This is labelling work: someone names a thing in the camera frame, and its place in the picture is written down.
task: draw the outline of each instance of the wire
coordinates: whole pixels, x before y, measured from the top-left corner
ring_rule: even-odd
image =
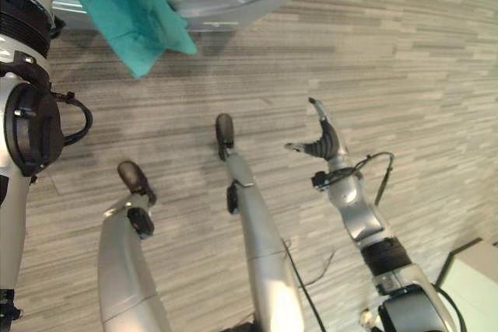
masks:
[[[384,178],[382,179],[381,185],[379,186],[379,189],[377,190],[377,196],[375,197],[375,206],[378,206],[379,203],[381,202],[382,194],[384,193],[384,190],[386,186],[388,185],[389,181],[389,176],[391,175],[392,171],[392,165],[395,161],[395,155],[391,152],[378,152],[374,155],[366,155],[365,159],[362,159],[359,161],[354,167],[345,167],[343,169],[335,170],[332,171],[331,173],[327,174],[327,179],[328,183],[323,184],[321,187],[326,187],[326,186],[331,186],[334,183],[339,182],[340,180],[343,180],[347,178],[348,176],[352,176],[353,174],[357,174],[363,167],[365,167],[370,161],[373,159],[376,159],[377,157],[380,156],[389,156],[389,164],[386,169],[386,173],[384,174]]]
[[[330,267],[330,263],[332,262],[334,255],[335,255],[335,250],[332,251],[330,256],[328,256],[327,260],[325,261],[324,269],[321,272],[321,274],[319,274],[315,279],[310,280],[308,283],[304,283],[304,286],[309,287],[310,285],[313,285],[317,281],[321,280],[325,276],[325,274],[327,274],[328,268]]]
[[[306,285],[303,283],[303,279],[301,279],[301,276],[299,274],[299,271],[297,270],[296,264],[294,264],[293,256],[290,254],[290,251],[286,245],[286,242],[284,240],[282,240],[282,243],[283,243],[283,246],[286,248],[287,255],[289,256],[289,259],[290,259],[290,264],[293,266],[294,273],[297,276],[297,281],[301,285],[301,288],[303,289],[304,295],[306,296],[308,302],[310,303],[311,309],[313,310],[313,314],[314,314],[315,318],[317,319],[317,322],[318,322],[318,325],[320,326],[321,332],[327,332],[323,322],[321,321],[320,314],[318,313],[316,307],[314,306],[313,301],[311,300],[310,295],[308,294],[308,291],[306,290]]]
[[[434,289],[436,289],[436,292],[440,293],[450,303],[451,307],[453,307],[454,311],[457,313],[458,322],[460,323],[460,332],[467,332],[467,326],[465,325],[464,317],[461,315],[460,310],[458,309],[457,305],[454,303],[450,295],[448,295],[438,285],[433,284],[433,287]]]
[[[292,245],[293,245],[293,241],[291,239],[287,239],[287,240],[284,240],[284,245],[287,247],[287,248],[291,248]],[[321,271],[321,273],[313,280],[310,280],[306,283],[304,283],[304,285],[306,287],[310,286],[310,285],[313,285],[314,283],[316,283],[317,281],[321,280],[325,274],[327,274],[327,271],[328,271],[328,268],[330,267],[330,263],[332,262],[332,259],[334,258],[334,255],[335,255],[335,250],[332,250],[332,252],[330,253],[330,255],[327,257],[327,259],[325,260],[324,262],[324,268],[323,270]]]
[[[75,98],[74,93],[69,92],[67,95],[63,95],[61,93],[51,93],[51,94],[58,103],[66,103],[68,105],[73,105],[74,107],[78,107],[85,115],[85,126],[83,127],[83,129],[74,134],[64,137],[64,146],[67,147],[68,145],[75,144],[79,142],[81,139],[85,138],[86,134],[88,134],[88,131],[93,124],[92,112],[90,112],[89,109],[85,107],[85,105],[83,105],[83,103],[81,103]]]

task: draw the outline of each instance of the robotic finger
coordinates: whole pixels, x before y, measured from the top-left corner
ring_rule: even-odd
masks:
[[[342,136],[334,126],[321,101],[312,97],[308,98],[308,101],[313,104],[319,116],[321,137],[313,143],[287,143],[285,147],[289,150],[325,159],[325,161],[329,161],[337,155],[347,155],[348,149],[344,146]]]

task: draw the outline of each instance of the green cloth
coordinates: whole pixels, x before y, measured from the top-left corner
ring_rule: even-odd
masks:
[[[182,19],[166,0],[80,0],[133,75],[143,77],[166,50],[195,54]]]

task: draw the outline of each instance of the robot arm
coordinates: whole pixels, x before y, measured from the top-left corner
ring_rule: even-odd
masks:
[[[314,186],[327,190],[344,226],[358,247],[381,295],[389,298],[379,307],[386,331],[456,332],[454,321],[417,264],[382,217],[377,206],[366,201],[358,173],[338,128],[320,101],[310,98],[320,117],[321,138],[311,144],[289,143],[286,148],[320,157],[329,173],[317,173]]]
[[[51,91],[47,54],[52,0],[0,0],[0,331],[21,316],[14,306],[23,254],[26,199],[36,175],[85,136],[91,113]],[[82,109],[86,126],[65,137],[57,103]]]

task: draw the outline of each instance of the floor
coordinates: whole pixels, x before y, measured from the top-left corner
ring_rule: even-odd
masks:
[[[165,54],[141,81],[92,32],[53,43],[54,88],[95,117],[31,188],[14,332],[101,330],[96,251],[103,211],[133,159],[159,200],[144,242],[173,332],[220,331],[252,311],[238,218],[226,213],[213,123],[233,115],[282,237],[329,331],[360,331],[380,298],[310,177],[324,162],[283,145],[320,131],[307,97],[341,125],[352,157],[397,156],[381,211],[435,281],[447,253],[497,239],[498,0],[295,0],[237,33],[195,34],[199,54]],[[63,110],[67,132],[81,124]],[[384,164],[366,170],[373,195]],[[317,331],[305,304],[306,331]]]

